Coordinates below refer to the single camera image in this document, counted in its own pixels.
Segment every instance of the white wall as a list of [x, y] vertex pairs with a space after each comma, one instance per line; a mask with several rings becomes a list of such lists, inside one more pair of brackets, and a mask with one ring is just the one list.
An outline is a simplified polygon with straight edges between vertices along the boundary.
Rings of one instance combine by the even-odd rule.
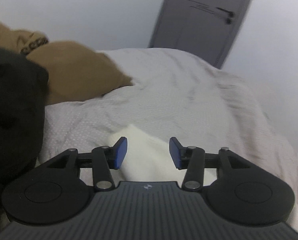
[[271, 86], [266, 111], [298, 151], [298, 0], [253, 0], [223, 69]]
[[0, 21], [94, 49], [145, 48], [163, 0], [0, 0]]

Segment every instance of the gray door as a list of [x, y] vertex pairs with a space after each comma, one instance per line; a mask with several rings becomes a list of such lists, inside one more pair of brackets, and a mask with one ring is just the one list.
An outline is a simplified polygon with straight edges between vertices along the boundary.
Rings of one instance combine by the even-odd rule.
[[165, 0], [150, 46], [193, 53], [220, 68], [250, 0]]

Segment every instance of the white logo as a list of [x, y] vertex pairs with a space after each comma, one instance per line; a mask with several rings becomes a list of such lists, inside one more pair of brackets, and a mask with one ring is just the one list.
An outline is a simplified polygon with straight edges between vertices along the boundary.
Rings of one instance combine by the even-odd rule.
[[145, 188], [145, 189], [151, 189], [152, 186], [151, 186], [150, 184], [147, 184], [147, 185], [144, 185], [144, 188]]

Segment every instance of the gray ribbed panel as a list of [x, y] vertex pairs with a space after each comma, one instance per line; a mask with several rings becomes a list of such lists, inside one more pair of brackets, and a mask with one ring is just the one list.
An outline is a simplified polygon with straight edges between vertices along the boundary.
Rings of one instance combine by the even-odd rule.
[[284, 223], [265, 228], [236, 225], [214, 214], [198, 193], [175, 182], [121, 182], [98, 193], [75, 218], [44, 227], [12, 222], [0, 240], [296, 240]]

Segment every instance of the textured bedspread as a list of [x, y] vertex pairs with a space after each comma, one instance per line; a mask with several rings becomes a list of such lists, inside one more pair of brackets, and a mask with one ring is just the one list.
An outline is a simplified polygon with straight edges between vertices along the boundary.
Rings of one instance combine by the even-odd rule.
[[298, 203], [298, 155], [270, 127], [243, 80], [173, 49], [105, 53], [135, 85], [103, 98], [48, 106], [40, 161], [71, 147], [88, 152], [132, 123], [165, 142], [176, 136], [184, 146], [210, 153], [227, 146], [286, 181]]

